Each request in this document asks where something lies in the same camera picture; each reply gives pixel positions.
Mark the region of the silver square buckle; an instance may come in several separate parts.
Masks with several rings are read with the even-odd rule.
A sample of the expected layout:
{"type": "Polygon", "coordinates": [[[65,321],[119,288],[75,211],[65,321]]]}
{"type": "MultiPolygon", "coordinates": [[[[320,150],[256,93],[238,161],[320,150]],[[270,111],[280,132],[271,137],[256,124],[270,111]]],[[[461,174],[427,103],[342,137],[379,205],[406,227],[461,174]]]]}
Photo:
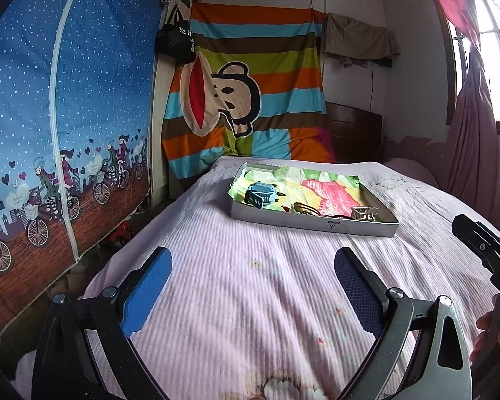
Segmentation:
{"type": "Polygon", "coordinates": [[[362,221],[376,221],[378,207],[371,206],[353,206],[351,208],[351,218],[362,221]]]}

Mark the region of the brown hair tie amber bead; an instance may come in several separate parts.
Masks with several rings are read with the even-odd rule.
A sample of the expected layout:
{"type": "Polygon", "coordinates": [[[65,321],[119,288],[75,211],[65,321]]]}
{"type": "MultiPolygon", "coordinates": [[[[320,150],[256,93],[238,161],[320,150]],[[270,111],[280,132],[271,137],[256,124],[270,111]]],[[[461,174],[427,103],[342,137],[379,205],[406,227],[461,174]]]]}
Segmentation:
{"type": "Polygon", "coordinates": [[[303,215],[311,215],[316,217],[322,216],[322,214],[317,209],[301,202],[295,202],[294,204],[292,204],[292,208],[295,212],[303,215]]]}

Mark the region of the pink window curtain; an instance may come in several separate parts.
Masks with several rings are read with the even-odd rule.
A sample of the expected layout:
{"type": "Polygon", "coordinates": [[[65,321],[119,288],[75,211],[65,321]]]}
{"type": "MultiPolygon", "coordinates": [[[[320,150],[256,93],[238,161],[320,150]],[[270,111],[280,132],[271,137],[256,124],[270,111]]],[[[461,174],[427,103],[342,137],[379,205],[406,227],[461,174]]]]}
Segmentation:
{"type": "Polygon", "coordinates": [[[473,0],[435,1],[446,20],[471,42],[465,80],[455,100],[443,149],[443,188],[491,222],[500,223],[499,136],[475,4],[473,0]]]}

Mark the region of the grey cardboard tray box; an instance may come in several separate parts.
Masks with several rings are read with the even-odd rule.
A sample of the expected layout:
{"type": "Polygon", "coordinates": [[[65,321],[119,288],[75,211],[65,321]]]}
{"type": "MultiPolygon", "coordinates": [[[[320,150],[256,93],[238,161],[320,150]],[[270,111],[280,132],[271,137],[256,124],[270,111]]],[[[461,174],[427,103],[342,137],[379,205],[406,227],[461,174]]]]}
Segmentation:
{"type": "Polygon", "coordinates": [[[356,175],[243,163],[227,191],[233,219],[277,227],[393,237],[395,214],[356,175]]]}

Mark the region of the colourful painted paper sheet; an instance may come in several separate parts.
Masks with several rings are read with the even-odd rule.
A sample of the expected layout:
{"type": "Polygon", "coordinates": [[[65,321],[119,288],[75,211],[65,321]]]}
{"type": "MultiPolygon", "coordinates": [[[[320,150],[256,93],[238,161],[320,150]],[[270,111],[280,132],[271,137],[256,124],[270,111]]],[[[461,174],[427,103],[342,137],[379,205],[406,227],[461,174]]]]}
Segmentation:
{"type": "Polygon", "coordinates": [[[229,197],[245,204],[245,191],[254,182],[276,184],[277,191],[286,194],[265,210],[293,211],[292,204],[301,202],[323,216],[349,217],[353,206],[367,205],[356,175],[262,163],[245,163],[240,167],[228,189],[229,197]]]}

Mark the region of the dark wooden headboard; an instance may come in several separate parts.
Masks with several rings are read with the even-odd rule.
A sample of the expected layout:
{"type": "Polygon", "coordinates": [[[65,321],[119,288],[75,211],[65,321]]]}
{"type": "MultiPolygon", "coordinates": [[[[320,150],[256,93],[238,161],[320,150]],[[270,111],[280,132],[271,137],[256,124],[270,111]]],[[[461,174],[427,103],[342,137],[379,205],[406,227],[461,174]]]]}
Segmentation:
{"type": "Polygon", "coordinates": [[[327,102],[328,129],[337,163],[382,159],[383,117],[370,111],[327,102]]]}

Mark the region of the pink ribbed bed cover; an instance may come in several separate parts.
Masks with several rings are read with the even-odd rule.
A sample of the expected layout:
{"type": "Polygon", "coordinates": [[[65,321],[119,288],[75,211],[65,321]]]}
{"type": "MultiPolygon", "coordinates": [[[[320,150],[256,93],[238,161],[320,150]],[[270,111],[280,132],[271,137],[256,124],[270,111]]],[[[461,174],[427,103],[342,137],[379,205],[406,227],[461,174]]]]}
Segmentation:
{"type": "Polygon", "coordinates": [[[241,165],[211,169],[117,252],[86,288],[119,284],[156,247],[173,258],[167,284],[132,341],[173,399],[334,399],[373,337],[360,326],[333,260],[349,247],[387,286],[452,299],[472,345],[496,293],[480,259],[452,234],[469,207],[379,163],[326,164],[355,175],[398,219],[392,237],[244,222],[228,188],[241,165]]]}

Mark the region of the blue kids smart watch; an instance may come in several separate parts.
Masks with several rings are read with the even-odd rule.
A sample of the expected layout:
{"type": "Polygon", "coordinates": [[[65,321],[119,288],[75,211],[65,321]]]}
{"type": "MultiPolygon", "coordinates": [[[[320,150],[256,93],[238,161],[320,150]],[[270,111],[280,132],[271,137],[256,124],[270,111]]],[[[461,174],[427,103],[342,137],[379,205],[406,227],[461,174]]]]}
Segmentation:
{"type": "Polygon", "coordinates": [[[245,191],[244,203],[262,210],[273,206],[279,201],[280,197],[285,196],[285,193],[277,191],[276,184],[254,182],[245,191]]]}

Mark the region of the khaki hanging garment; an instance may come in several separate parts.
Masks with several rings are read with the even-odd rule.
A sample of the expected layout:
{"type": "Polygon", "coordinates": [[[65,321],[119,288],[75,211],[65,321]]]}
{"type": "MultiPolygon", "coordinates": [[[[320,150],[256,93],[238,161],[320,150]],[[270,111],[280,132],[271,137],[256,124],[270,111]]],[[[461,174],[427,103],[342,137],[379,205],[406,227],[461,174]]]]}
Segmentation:
{"type": "Polygon", "coordinates": [[[391,68],[400,55],[395,34],[385,27],[366,24],[355,18],[328,13],[325,21],[324,52],[343,68],[373,62],[391,68]]]}

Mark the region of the striped monkey cartoon blanket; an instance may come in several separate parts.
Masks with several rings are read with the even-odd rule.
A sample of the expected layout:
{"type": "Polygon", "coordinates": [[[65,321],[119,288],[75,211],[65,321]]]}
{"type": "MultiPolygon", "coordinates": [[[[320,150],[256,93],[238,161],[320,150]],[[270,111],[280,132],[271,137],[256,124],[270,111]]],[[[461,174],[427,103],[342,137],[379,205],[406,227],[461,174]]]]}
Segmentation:
{"type": "Polygon", "coordinates": [[[321,75],[324,14],[195,2],[193,61],[170,86],[161,146],[183,187],[221,156],[332,163],[321,75]]]}

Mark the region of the blue bicycle print wardrobe cover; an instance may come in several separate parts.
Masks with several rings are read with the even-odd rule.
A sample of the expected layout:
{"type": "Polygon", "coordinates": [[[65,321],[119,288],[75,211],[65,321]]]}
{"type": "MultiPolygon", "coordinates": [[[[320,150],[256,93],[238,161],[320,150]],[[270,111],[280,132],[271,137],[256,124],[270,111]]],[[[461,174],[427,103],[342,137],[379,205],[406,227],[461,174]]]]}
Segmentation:
{"type": "Polygon", "coordinates": [[[12,0],[0,17],[0,336],[149,190],[159,0],[12,0]]]}

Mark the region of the black hanging bag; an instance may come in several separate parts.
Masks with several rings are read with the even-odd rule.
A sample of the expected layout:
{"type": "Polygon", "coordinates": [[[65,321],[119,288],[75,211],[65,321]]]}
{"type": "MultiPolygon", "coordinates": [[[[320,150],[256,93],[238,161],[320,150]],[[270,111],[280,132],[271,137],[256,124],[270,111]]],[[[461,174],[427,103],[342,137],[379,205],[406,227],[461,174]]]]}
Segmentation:
{"type": "Polygon", "coordinates": [[[155,52],[173,58],[177,65],[195,61],[196,50],[189,20],[186,20],[178,5],[170,11],[167,23],[155,38],[155,52]]]}

